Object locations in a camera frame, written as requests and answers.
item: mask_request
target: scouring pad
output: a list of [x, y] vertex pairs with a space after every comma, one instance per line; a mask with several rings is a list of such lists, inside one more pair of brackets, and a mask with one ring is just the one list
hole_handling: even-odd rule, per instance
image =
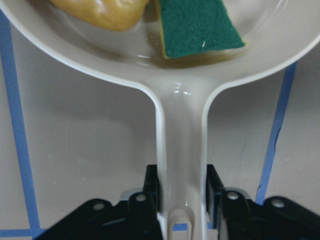
[[155, 5], [165, 58], [245, 45], [222, 0], [155, 0]]

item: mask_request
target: screw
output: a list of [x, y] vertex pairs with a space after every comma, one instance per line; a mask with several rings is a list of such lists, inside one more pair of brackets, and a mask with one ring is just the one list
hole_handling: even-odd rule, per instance
[[235, 191], [228, 192], [226, 196], [228, 197], [228, 199], [231, 199], [231, 200], [237, 200], [239, 198], [238, 193], [236, 193]]
[[146, 195], [141, 193], [135, 197], [135, 200], [137, 200], [138, 202], [143, 202], [144, 200], [146, 200]]
[[282, 200], [277, 199], [277, 198], [273, 199], [271, 201], [271, 204], [276, 208], [283, 208], [285, 206], [285, 203]]
[[102, 202], [98, 202], [95, 205], [93, 205], [93, 210], [99, 211], [105, 208], [105, 204]]

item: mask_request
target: yellow object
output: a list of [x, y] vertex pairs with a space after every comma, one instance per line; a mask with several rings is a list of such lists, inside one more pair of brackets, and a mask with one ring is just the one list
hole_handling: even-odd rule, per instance
[[50, 0], [56, 7], [94, 26], [126, 31], [142, 17], [149, 0]]

